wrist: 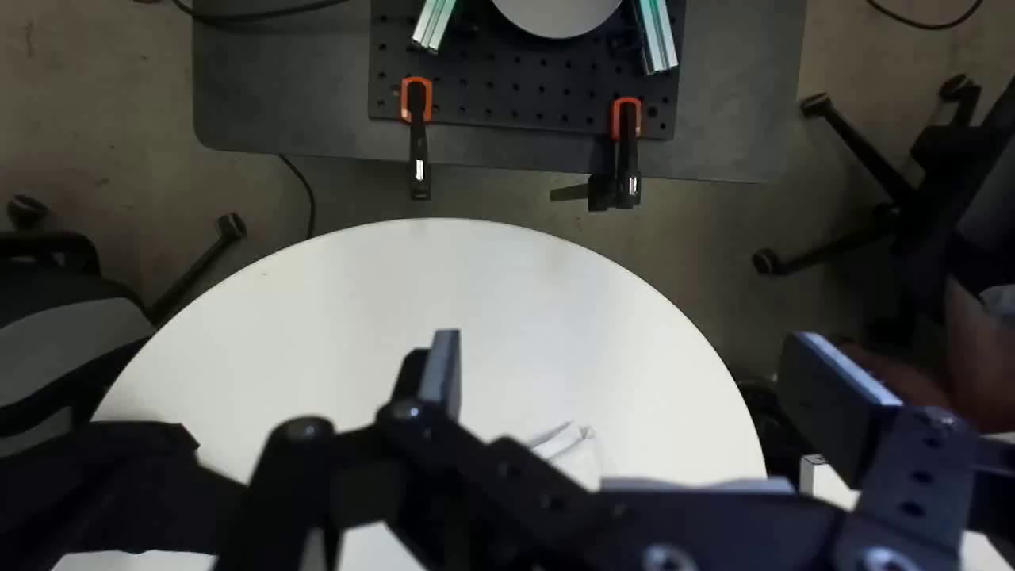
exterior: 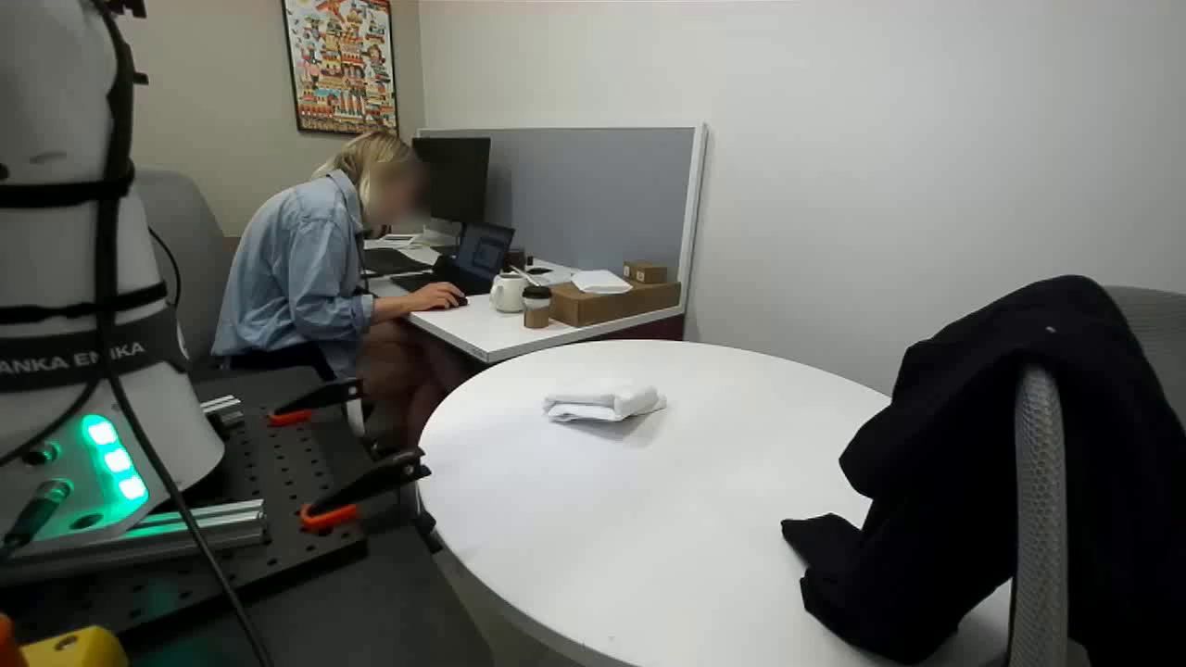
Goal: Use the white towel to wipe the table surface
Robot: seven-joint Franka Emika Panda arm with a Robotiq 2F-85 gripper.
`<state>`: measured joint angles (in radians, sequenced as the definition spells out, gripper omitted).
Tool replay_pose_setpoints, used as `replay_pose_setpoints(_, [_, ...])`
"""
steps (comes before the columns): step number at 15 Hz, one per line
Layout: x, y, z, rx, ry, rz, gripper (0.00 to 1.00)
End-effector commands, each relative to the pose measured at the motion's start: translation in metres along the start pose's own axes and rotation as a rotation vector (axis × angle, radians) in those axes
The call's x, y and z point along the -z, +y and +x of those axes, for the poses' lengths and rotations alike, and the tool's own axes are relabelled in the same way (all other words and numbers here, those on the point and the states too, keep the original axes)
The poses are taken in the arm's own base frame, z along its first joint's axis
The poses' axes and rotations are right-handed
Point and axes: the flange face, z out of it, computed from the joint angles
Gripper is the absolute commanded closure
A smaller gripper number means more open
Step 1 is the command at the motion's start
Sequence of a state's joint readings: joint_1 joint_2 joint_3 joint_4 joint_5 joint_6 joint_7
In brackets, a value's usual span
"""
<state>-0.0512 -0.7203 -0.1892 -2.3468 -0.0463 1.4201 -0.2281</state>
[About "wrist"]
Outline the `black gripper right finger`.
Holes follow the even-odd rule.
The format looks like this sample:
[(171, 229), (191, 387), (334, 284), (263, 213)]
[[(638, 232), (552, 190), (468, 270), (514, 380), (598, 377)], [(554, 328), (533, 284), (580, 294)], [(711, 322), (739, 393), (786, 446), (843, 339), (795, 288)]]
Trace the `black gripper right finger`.
[(801, 329), (785, 339), (778, 404), (811, 454), (858, 485), (869, 467), (881, 422), (900, 401), (829, 338)]

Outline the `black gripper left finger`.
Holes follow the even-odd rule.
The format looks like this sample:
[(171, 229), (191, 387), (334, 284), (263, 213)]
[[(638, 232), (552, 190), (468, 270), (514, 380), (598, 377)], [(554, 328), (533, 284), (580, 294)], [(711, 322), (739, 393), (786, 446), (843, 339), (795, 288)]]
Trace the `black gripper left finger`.
[(437, 329), (426, 350), (412, 350), (398, 374), (394, 401), (399, 406), (437, 406), (461, 416), (461, 333)]

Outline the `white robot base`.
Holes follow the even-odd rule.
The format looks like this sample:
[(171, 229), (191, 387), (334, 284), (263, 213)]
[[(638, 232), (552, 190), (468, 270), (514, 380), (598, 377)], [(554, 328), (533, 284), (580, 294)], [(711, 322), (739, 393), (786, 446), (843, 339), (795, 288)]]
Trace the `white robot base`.
[(598, 31), (621, 0), (491, 0), (495, 11), (533, 37), (568, 42)]

